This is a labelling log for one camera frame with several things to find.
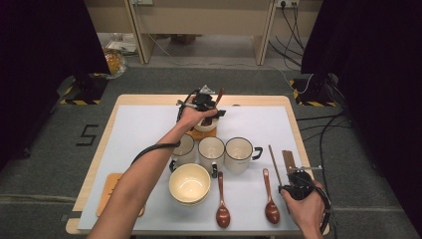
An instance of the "mug handle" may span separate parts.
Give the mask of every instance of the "mug handle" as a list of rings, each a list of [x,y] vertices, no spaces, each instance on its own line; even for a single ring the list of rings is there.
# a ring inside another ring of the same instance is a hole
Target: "mug handle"
[[[171,172],[173,172],[174,170],[176,170],[176,168],[174,168],[174,165],[176,164],[176,162],[177,162],[177,158],[172,159],[171,162],[170,162],[170,164],[168,165],[168,167],[170,168],[170,171]]]
[[[217,178],[217,174],[218,174],[217,162],[212,162],[211,166],[212,166],[211,175],[213,178]]]
[[[261,157],[261,154],[263,154],[263,149],[261,147],[254,147],[255,151],[259,151],[258,155],[253,156],[252,160],[258,159]]]

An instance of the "white bowl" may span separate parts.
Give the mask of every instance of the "white bowl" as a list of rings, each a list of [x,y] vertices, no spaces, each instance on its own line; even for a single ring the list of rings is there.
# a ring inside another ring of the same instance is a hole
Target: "white bowl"
[[[208,171],[201,165],[187,163],[177,167],[168,183],[171,195],[183,205],[199,204],[211,186]]]
[[[212,129],[214,129],[214,127],[216,127],[216,126],[217,126],[217,124],[218,124],[218,119],[213,118],[213,119],[212,119],[212,122],[211,122],[211,124],[210,124],[210,125],[206,125],[206,126],[204,126],[204,125],[201,125],[201,124],[202,124],[202,121],[201,121],[201,122],[199,122],[199,123],[195,126],[195,129],[196,129],[196,130],[198,130],[198,131],[211,131]]]

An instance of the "mug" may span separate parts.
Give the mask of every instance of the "mug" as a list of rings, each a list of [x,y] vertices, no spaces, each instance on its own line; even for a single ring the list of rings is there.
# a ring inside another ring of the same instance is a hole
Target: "mug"
[[[193,163],[196,159],[195,150],[195,141],[193,137],[189,134],[184,134],[180,139],[180,145],[173,149],[171,153],[171,162],[168,165],[170,171],[174,171],[177,167],[186,163]]]
[[[199,141],[200,163],[213,178],[224,165],[224,142],[215,136],[204,137]]]
[[[233,137],[226,143],[226,153],[224,165],[234,173],[244,172],[252,160],[261,157],[263,149],[261,147],[253,147],[252,144],[243,137]]]

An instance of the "black and yellow hazard tape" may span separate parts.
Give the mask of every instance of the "black and yellow hazard tape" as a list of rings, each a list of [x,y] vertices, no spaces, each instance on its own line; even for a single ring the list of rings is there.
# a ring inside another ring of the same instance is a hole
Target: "black and yellow hazard tape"
[[[60,104],[76,106],[98,105],[102,99],[108,80],[104,78],[92,78],[92,80],[93,89],[87,92],[81,91],[76,80],[73,80],[63,95]]]
[[[326,94],[326,90],[320,91],[318,94],[299,94],[302,92],[306,85],[298,84],[298,81],[290,80],[290,85],[293,91],[296,104],[300,106],[310,106],[310,107],[335,107],[335,103],[332,99]]]

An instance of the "spoon bowl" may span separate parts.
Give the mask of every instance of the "spoon bowl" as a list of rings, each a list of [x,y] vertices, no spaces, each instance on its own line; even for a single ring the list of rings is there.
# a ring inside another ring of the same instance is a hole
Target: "spoon bowl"
[[[220,206],[218,207],[217,214],[215,218],[217,224],[222,228],[227,228],[230,224],[230,212],[227,209],[226,204],[224,203],[223,197],[223,172],[218,172],[218,188],[220,189]]]
[[[264,168],[263,174],[264,174],[264,182],[267,188],[267,196],[268,196],[267,206],[265,207],[265,215],[267,216],[267,219],[271,223],[277,224],[280,221],[280,211],[276,203],[274,203],[273,197],[271,196],[270,177],[269,177],[267,168]]]

